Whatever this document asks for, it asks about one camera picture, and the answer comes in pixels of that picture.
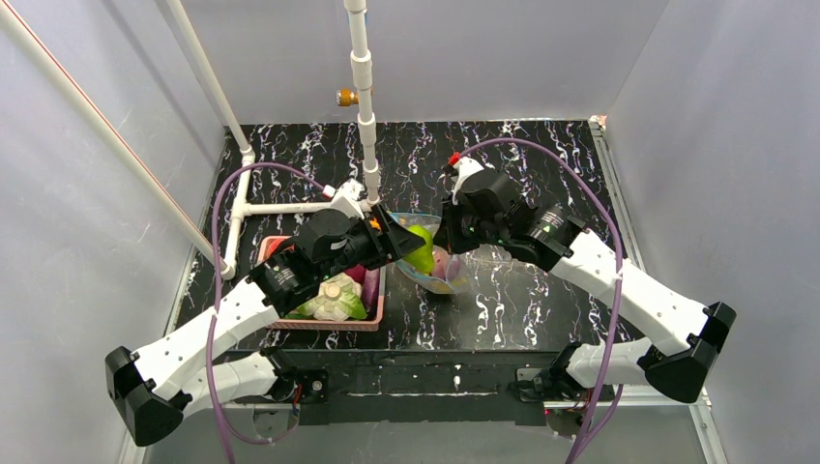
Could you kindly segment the green pear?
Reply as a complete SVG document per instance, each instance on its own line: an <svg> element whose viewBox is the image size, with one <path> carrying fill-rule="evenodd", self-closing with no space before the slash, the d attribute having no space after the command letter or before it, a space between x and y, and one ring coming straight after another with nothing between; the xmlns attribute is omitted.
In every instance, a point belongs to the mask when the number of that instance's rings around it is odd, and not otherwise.
<svg viewBox="0 0 820 464"><path fill-rule="evenodd" d="M418 273L429 276L433 270L433 236L423 226L414 224L408 230L424 240L424 244L407 254L402 261L412 266Z"/></svg>

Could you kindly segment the long purple eggplant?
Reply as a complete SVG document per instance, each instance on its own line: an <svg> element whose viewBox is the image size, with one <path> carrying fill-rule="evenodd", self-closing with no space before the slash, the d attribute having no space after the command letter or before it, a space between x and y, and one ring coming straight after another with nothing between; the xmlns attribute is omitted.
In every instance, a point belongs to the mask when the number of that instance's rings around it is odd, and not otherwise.
<svg viewBox="0 0 820 464"><path fill-rule="evenodd" d="M370 317L378 307L378 296L380 292L380 271L368 270L365 273L361 301L366 310L366 314Z"/></svg>

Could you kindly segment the purple onion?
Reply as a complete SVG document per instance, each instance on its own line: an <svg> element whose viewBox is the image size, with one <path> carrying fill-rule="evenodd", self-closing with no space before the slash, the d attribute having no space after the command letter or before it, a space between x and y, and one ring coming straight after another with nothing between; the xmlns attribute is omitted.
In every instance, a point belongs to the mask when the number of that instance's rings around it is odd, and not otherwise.
<svg viewBox="0 0 820 464"><path fill-rule="evenodd" d="M434 267L430 275L442 280L446 280L451 258L451 255L447 253L444 249L440 247L435 247L433 249Z"/></svg>

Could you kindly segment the clear zip top bag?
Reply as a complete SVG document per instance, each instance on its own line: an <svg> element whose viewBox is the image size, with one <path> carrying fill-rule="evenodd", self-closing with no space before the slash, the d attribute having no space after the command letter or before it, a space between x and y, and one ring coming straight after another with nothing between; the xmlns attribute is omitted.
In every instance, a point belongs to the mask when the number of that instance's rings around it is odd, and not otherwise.
<svg viewBox="0 0 820 464"><path fill-rule="evenodd" d="M424 246L396 263L406 277L437 295L455 295L466 293L470 289L463 257L450 254L432 241L441 218L410 213L392 213L392 217L425 240Z"/></svg>

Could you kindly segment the white green cabbage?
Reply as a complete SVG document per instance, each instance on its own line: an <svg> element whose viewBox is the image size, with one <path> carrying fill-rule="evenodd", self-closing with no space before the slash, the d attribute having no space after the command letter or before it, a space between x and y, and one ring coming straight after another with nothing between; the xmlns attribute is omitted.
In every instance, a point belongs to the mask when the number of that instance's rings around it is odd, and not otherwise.
<svg viewBox="0 0 820 464"><path fill-rule="evenodd" d="M322 282L316 297L298 306L298 315L319 321L365 320L361 301L362 284L350 275L340 274Z"/></svg>

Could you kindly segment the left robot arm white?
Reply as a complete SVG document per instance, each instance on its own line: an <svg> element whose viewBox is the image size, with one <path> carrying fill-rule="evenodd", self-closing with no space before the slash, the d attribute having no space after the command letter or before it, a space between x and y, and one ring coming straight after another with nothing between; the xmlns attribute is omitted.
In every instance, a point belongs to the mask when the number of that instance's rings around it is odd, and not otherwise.
<svg viewBox="0 0 820 464"><path fill-rule="evenodd" d="M425 240L376 206L363 217L336 209L313 214L215 304L163 338L104 358L106 389L133 442L154 445L182 421L226 399L295 390L298 372L274 354L214 365L226 350L315 298L327 279L363 266L377 270Z"/></svg>

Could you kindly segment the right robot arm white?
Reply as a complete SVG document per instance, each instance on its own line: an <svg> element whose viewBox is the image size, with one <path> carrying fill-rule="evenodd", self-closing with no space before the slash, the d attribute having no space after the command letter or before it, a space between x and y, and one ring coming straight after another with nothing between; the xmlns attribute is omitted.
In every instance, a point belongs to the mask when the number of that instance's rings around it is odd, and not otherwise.
<svg viewBox="0 0 820 464"><path fill-rule="evenodd" d="M572 283L638 330L641 338L605 347L568 345L532 380L518 380L534 400L573 397L592 388L600 374L607 385L648 385L665 396L693 403L722 351L737 313L729 305L701 304L667 288L615 251L580 219L560 207L531 207L506 175L463 159L446 172L454 186L442 200L433 243L452 254L499 246L513 259Z"/></svg>

